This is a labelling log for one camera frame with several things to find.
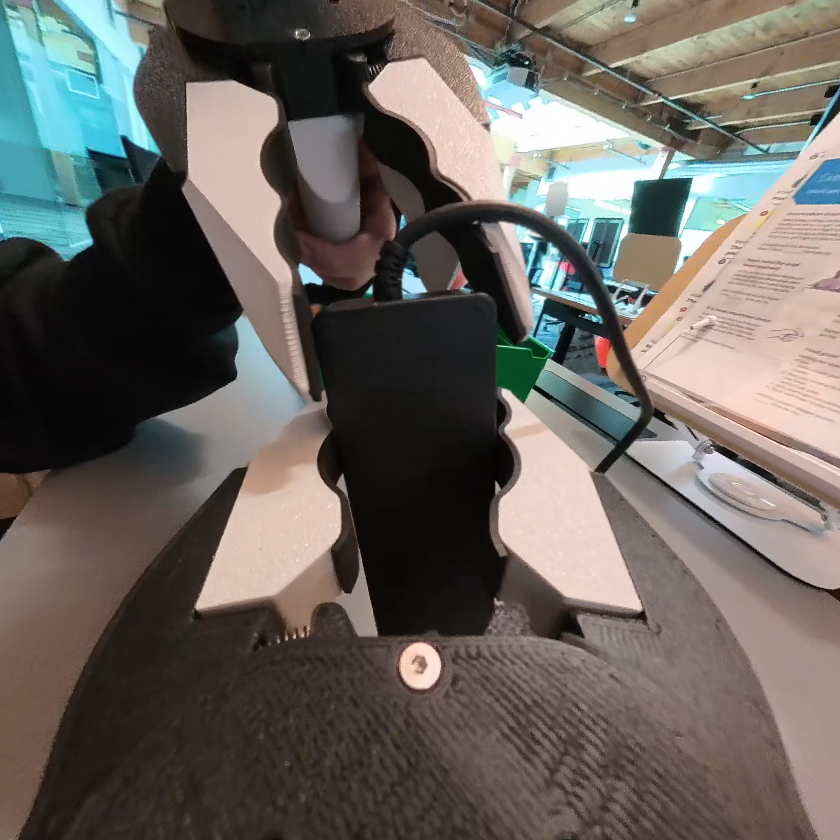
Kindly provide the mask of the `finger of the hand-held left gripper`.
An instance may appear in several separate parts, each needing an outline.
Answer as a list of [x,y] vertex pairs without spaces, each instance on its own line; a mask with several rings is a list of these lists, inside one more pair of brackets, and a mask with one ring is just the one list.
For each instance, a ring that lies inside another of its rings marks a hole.
[[299,395],[322,400],[319,363],[291,246],[278,246],[282,201],[263,172],[276,101],[234,80],[185,85],[183,193],[270,358]]
[[[425,58],[393,61],[364,86],[364,141],[394,204],[410,222],[451,203],[508,201],[487,126]],[[454,287],[462,271],[491,296],[510,340],[533,328],[522,248],[510,223],[463,223],[416,243],[427,291]]]

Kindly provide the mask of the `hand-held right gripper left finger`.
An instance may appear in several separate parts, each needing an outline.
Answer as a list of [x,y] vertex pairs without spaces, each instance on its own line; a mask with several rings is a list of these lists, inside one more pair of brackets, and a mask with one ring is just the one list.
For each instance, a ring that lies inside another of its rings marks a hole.
[[201,617],[267,608],[309,621],[322,603],[361,620],[361,564],[325,403],[302,409],[249,463],[196,600]]

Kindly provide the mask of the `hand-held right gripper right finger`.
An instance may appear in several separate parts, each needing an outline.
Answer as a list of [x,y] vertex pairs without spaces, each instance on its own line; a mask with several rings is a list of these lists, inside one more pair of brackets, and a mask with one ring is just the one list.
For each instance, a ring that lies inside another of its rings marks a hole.
[[497,599],[522,607],[534,631],[560,631],[579,615],[642,618],[590,467],[509,390],[498,397]]

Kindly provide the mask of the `black power adapter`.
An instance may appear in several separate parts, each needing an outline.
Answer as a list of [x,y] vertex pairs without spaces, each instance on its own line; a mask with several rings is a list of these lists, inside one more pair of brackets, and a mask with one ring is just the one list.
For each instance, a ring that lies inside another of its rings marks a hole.
[[482,635],[501,570],[494,301],[343,301],[312,327],[379,634]]

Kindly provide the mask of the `person's left forearm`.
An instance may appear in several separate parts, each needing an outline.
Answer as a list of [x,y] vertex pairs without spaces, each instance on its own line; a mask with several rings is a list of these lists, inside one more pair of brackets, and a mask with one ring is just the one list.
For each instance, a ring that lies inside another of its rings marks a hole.
[[159,160],[142,186],[90,205],[72,259],[1,245],[1,471],[63,469],[234,382],[242,308]]

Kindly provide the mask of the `person's left hand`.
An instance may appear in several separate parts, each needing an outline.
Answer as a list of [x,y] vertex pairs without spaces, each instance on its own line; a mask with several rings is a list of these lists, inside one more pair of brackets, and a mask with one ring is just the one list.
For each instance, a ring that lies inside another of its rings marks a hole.
[[315,235],[303,211],[299,190],[288,204],[301,263],[326,285],[344,291],[357,291],[373,277],[384,242],[392,239],[398,228],[397,213],[377,161],[363,140],[359,143],[359,167],[360,229],[352,238],[332,243]]

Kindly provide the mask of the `black desk panel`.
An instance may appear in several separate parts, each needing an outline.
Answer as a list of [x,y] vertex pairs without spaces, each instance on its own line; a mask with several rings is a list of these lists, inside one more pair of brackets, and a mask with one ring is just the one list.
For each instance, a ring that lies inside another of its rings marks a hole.
[[592,431],[616,442],[633,428],[639,409],[615,394],[612,386],[604,388],[604,384],[603,376],[578,374],[549,362],[532,391]]

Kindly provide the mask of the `green plastic bin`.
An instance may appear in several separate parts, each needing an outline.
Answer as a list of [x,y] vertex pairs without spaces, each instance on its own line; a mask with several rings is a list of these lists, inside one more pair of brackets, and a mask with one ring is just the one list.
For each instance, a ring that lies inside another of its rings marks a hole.
[[552,354],[533,337],[516,344],[497,327],[497,387],[525,403]]

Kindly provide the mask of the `wooden background desk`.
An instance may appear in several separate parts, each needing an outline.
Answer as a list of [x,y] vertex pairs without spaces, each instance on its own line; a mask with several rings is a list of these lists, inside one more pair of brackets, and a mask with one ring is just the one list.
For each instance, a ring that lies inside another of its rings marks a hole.
[[[595,305],[592,296],[587,293],[552,291],[540,287],[533,287],[530,291],[533,297],[543,299],[544,301],[552,301],[563,307],[570,308],[575,312],[579,312],[586,317],[595,319],[598,322],[601,321],[601,312]],[[631,305],[631,303],[630,301],[612,302],[618,321],[624,327],[627,327],[639,318],[645,309],[644,300],[637,305]]]

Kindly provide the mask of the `black monitor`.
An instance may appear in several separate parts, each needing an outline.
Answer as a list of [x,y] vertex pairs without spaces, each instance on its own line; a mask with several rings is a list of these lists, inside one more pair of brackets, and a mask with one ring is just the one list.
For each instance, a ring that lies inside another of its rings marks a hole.
[[635,181],[627,232],[678,237],[692,183],[691,177]]

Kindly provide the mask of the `tan wooden panel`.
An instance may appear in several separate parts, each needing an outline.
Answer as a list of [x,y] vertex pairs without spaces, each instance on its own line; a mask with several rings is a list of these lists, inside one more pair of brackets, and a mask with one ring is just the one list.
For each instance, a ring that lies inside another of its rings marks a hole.
[[618,248],[612,278],[660,292],[676,271],[681,248],[678,237],[627,234]]

